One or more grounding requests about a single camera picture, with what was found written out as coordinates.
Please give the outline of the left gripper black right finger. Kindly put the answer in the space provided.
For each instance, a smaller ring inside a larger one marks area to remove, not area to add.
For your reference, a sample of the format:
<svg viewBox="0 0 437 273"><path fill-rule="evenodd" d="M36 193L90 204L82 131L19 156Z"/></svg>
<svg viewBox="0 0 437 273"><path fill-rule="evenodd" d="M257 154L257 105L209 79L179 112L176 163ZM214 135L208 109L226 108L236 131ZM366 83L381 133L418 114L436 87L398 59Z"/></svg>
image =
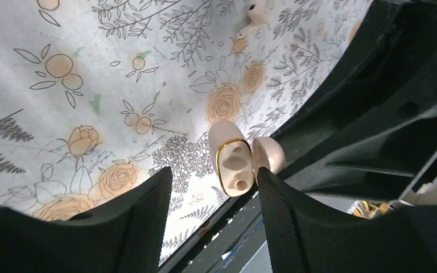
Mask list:
<svg viewBox="0 0 437 273"><path fill-rule="evenodd" d="M437 272L437 205L404 206L367 220L264 167L257 184L274 272Z"/></svg>

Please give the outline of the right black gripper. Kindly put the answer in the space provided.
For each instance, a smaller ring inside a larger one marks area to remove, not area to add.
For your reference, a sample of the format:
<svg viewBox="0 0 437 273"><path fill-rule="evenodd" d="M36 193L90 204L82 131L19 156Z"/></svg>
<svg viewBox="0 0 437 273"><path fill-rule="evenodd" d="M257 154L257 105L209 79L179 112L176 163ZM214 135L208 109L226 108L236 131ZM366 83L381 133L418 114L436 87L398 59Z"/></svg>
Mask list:
<svg viewBox="0 0 437 273"><path fill-rule="evenodd" d="M275 134L279 177L391 201L437 174L437 1L373 1L319 88Z"/></svg>

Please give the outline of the floral table mat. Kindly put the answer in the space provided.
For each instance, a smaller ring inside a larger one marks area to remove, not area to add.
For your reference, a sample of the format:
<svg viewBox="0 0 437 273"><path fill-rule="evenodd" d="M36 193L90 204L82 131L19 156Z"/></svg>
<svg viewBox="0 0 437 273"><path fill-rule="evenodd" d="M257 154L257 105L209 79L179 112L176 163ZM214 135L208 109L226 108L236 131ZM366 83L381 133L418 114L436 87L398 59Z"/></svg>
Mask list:
<svg viewBox="0 0 437 273"><path fill-rule="evenodd" d="M0 1L0 205L64 220L173 171L164 262L227 200L208 129L267 137L370 1Z"/></svg>

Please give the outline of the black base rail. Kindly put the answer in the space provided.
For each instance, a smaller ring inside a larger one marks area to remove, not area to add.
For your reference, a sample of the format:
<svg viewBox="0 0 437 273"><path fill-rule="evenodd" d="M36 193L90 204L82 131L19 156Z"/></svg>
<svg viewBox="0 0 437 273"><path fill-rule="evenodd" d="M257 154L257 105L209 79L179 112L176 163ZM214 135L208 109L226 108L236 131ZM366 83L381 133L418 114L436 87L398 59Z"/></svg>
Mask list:
<svg viewBox="0 0 437 273"><path fill-rule="evenodd" d="M240 272L265 243L257 187L229 199L159 267L159 272Z"/></svg>

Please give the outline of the pink earbud charging case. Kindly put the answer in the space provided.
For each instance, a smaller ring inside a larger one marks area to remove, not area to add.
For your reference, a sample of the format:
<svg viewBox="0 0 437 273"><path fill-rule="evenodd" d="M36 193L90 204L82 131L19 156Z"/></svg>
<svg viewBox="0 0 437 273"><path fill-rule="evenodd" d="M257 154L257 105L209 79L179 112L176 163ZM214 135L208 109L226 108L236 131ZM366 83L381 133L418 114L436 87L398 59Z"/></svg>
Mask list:
<svg viewBox="0 0 437 273"><path fill-rule="evenodd" d="M209 128L208 146L221 188L229 197L247 193L259 168L278 174L286 166L285 152L276 140L261 136L249 143L231 121L219 121Z"/></svg>

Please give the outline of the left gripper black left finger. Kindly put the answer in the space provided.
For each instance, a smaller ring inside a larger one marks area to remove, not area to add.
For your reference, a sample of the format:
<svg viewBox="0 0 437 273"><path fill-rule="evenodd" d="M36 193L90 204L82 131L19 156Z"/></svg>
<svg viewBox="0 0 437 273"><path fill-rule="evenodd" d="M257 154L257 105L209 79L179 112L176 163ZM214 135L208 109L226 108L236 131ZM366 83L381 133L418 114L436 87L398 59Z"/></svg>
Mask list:
<svg viewBox="0 0 437 273"><path fill-rule="evenodd" d="M0 207L0 272L158 272L171 188L164 167L66 221Z"/></svg>

